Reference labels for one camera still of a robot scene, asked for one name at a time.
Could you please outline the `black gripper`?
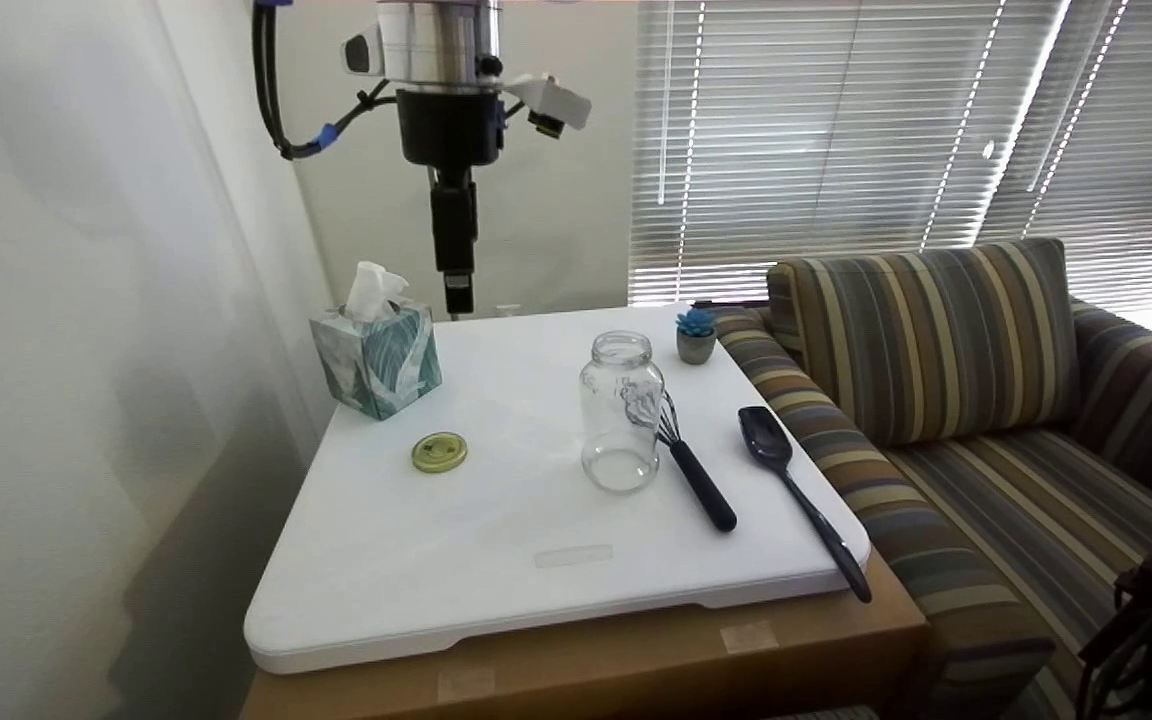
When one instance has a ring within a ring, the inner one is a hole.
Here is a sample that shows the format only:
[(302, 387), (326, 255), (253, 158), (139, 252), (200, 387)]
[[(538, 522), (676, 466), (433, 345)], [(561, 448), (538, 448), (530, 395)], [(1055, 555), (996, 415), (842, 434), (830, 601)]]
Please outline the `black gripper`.
[[(401, 142), (412, 162), (424, 168), (479, 168), (505, 149), (505, 104), (492, 93), (444, 94), (444, 93), (401, 93)], [(444, 308), (452, 316), (472, 308), (475, 273), (475, 188), (433, 185), (433, 239), (438, 269), (444, 275)]]

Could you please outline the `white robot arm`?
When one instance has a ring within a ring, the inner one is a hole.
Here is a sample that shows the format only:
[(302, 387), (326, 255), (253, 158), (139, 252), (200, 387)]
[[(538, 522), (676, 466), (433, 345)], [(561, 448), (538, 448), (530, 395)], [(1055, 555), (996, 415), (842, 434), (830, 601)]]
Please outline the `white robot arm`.
[(396, 89), (401, 149), (427, 168), (444, 308), (464, 316), (475, 275), (472, 170), (505, 149), (502, 5), (376, 0), (376, 36), (351, 36), (343, 65)]

